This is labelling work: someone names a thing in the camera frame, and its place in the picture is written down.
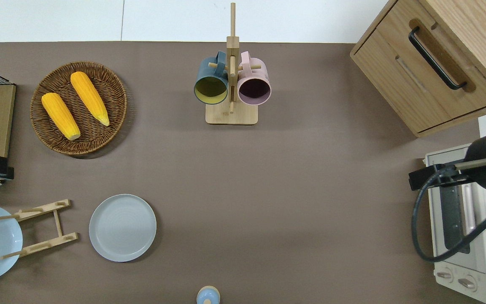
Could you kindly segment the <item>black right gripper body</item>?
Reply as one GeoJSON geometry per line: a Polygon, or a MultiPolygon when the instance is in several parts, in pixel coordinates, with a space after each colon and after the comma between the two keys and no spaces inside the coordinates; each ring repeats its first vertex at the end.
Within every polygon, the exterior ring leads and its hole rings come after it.
{"type": "Polygon", "coordinates": [[[461,173],[454,164],[432,164],[409,173],[410,189],[412,191],[421,190],[428,179],[437,172],[440,175],[429,184],[429,188],[450,187],[472,182],[472,179],[461,173]]]}

